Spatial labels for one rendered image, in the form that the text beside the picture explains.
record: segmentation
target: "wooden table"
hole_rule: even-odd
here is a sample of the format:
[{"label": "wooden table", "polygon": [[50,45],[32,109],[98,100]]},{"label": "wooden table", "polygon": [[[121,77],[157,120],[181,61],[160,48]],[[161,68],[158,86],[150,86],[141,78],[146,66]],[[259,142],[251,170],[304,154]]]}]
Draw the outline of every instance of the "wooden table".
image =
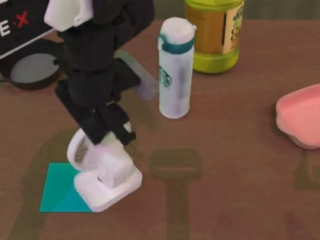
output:
[{"label": "wooden table", "polygon": [[[123,48],[154,76],[160,26],[156,21]],[[180,240],[186,231],[191,240],[318,239],[320,151],[304,151],[281,135],[273,104],[319,83],[319,36],[317,21],[245,21],[239,62],[224,74],[195,73],[191,109],[181,120],[162,117],[157,99],[126,92],[121,104],[137,132],[127,150],[143,185],[98,214],[39,213],[48,163],[67,161],[77,126],[54,87],[21,92],[3,85],[0,240]],[[201,171],[188,183],[183,206],[150,166],[159,154],[188,151]],[[180,204],[180,216],[167,219],[177,210],[167,208],[167,199]]]}]

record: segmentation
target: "yellow plastic jar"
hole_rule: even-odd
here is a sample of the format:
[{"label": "yellow plastic jar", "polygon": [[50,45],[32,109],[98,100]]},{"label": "yellow plastic jar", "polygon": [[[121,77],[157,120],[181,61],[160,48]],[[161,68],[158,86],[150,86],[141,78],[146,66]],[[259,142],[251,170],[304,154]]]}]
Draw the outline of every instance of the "yellow plastic jar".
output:
[{"label": "yellow plastic jar", "polygon": [[244,0],[185,0],[185,17],[197,27],[195,71],[223,73],[237,63],[243,10]]}]

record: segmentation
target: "teal square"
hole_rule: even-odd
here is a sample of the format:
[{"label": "teal square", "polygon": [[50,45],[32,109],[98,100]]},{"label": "teal square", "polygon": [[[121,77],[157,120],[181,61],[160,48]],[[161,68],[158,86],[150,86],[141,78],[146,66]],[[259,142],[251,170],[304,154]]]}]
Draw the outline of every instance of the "teal square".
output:
[{"label": "teal square", "polygon": [[39,211],[41,213],[92,213],[74,187],[79,173],[69,163],[50,163]]}]

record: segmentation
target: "pink bowl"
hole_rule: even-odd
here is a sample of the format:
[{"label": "pink bowl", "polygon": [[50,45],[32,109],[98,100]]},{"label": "pink bowl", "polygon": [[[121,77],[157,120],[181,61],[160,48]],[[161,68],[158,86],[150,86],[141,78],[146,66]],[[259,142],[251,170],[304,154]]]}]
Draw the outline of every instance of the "pink bowl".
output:
[{"label": "pink bowl", "polygon": [[320,84],[294,91],[276,103],[276,124],[299,147],[320,148]]}]

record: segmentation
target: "black robot arm segment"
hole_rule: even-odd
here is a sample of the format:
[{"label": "black robot arm segment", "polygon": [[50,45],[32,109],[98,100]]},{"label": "black robot arm segment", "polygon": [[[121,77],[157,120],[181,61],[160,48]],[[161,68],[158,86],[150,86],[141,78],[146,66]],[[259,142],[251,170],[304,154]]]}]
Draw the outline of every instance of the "black robot arm segment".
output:
[{"label": "black robot arm segment", "polygon": [[152,0],[93,0],[92,20],[60,32],[67,78],[56,94],[93,144],[112,131],[125,146],[136,138],[124,124],[126,112],[117,105],[121,92],[140,78],[115,51],[148,27],[154,19]]}]

